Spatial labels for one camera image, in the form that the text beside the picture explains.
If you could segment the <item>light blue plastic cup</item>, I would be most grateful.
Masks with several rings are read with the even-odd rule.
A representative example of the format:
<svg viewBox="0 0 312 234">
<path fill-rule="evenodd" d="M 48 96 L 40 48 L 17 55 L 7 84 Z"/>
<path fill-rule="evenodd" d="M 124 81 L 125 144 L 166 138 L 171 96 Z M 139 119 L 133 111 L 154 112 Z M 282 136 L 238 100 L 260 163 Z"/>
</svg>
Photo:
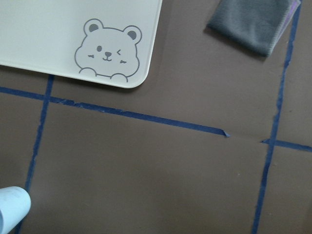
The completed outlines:
<svg viewBox="0 0 312 234">
<path fill-rule="evenodd" d="M 0 190 L 0 233 L 8 234 L 28 214 L 31 198 L 21 187 L 12 186 Z"/>
</svg>

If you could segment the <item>cream bear tray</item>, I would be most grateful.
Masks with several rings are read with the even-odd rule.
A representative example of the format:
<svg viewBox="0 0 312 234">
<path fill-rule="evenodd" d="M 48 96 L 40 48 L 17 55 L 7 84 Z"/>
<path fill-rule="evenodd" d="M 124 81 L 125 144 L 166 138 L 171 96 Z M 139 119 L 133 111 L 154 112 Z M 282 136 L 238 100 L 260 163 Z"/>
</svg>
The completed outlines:
<svg viewBox="0 0 312 234">
<path fill-rule="evenodd" d="M 160 0 L 3 0 L 0 63 L 107 84 L 141 85 Z"/>
</svg>

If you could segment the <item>grey folded cloth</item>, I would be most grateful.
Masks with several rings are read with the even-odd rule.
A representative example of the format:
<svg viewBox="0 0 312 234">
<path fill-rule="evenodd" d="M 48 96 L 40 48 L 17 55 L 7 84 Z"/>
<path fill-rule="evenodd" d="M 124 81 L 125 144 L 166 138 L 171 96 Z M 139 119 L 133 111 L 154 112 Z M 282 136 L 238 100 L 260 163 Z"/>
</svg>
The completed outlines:
<svg viewBox="0 0 312 234">
<path fill-rule="evenodd" d="M 302 1 L 222 0 L 207 27 L 268 57 Z"/>
</svg>

